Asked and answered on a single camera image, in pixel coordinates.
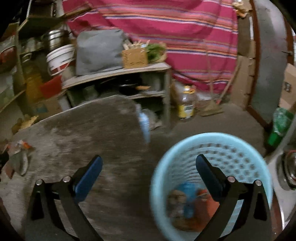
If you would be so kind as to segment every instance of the plastic bottle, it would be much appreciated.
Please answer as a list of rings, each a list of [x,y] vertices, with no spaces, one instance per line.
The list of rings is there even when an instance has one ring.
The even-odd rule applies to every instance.
[[[195,90],[189,85],[184,86],[178,103],[178,116],[180,119],[189,119],[194,115]]]
[[[43,98],[39,87],[43,84],[38,67],[31,60],[31,54],[22,58],[22,69],[27,84],[26,95],[30,103],[35,103]]]

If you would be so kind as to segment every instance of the wall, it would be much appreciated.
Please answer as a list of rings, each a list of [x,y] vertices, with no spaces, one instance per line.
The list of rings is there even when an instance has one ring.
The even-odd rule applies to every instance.
[[[0,141],[12,138],[11,128],[18,118],[24,118],[16,101],[13,101],[0,113]]]

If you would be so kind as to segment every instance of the blue gripper pad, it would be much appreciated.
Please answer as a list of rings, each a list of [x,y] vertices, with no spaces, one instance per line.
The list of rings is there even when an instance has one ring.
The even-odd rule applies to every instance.
[[[77,203],[85,200],[94,182],[100,175],[100,172],[102,171],[102,167],[103,167],[102,158],[100,156],[95,156],[86,167],[79,168],[79,169],[82,169],[85,173],[82,175],[80,180],[74,184],[74,187],[73,187],[75,192],[75,201]]]

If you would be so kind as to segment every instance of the red cloth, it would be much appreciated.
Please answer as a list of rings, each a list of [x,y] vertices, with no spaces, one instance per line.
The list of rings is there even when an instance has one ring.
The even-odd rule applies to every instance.
[[[166,62],[175,79],[209,90],[206,49],[214,90],[223,91],[237,58],[237,16],[232,0],[63,0],[65,13],[93,10],[68,20],[75,35],[120,28],[133,41],[167,44]]]

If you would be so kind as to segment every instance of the broom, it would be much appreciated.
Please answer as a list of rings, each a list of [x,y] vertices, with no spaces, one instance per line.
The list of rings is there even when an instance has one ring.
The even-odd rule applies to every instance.
[[[210,100],[210,103],[205,108],[201,109],[198,112],[200,116],[215,115],[223,112],[222,107],[217,105],[216,102],[214,101],[214,76],[212,75],[212,72],[211,72],[211,64],[210,64],[210,59],[209,59],[209,54],[207,51],[206,44],[205,44],[205,51],[207,56],[207,70],[208,70],[208,75],[210,80],[211,100]]]

